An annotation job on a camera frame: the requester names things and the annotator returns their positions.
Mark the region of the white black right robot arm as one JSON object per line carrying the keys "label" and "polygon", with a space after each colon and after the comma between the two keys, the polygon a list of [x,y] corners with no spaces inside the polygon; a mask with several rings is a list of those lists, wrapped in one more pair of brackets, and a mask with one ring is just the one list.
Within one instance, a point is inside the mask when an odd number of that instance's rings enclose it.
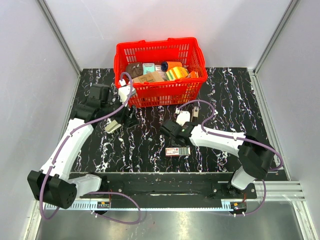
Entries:
{"label": "white black right robot arm", "polygon": [[233,198],[243,195],[254,180],[266,178],[275,155],[274,149],[257,131],[226,132],[189,121],[180,125],[172,120],[166,120],[160,131],[180,147],[206,147],[236,156],[240,167],[227,186]]}

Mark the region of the beige stapler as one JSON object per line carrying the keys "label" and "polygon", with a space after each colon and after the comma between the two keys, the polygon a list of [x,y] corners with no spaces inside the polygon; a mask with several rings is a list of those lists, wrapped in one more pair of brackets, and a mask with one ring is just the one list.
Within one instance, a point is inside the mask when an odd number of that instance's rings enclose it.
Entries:
{"label": "beige stapler", "polygon": [[122,125],[120,123],[118,123],[116,120],[113,120],[105,127],[105,131],[108,134],[111,134],[114,131],[116,131],[118,128],[120,128],[121,126]]}

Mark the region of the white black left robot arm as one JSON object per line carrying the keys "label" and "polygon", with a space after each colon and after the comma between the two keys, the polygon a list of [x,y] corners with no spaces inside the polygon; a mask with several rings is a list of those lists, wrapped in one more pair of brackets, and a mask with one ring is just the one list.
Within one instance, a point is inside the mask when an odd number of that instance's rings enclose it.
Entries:
{"label": "white black left robot arm", "polygon": [[89,95],[72,110],[67,129],[51,157],[39,171],[32,170],[27,176],[30,189],[41,206],[50,204],[68,209],[76,198],[88,193],[98,198],[107,195],[108,185],[98,174],[88,173],[70,179],[71,168],[102,117],[112,119],[108,133],[128,124],[133,115],[128,101],[135,93],[135,88],[127,84],[118,89],[118,97],[113,100],[109,86],[93,84],[90,87]]}

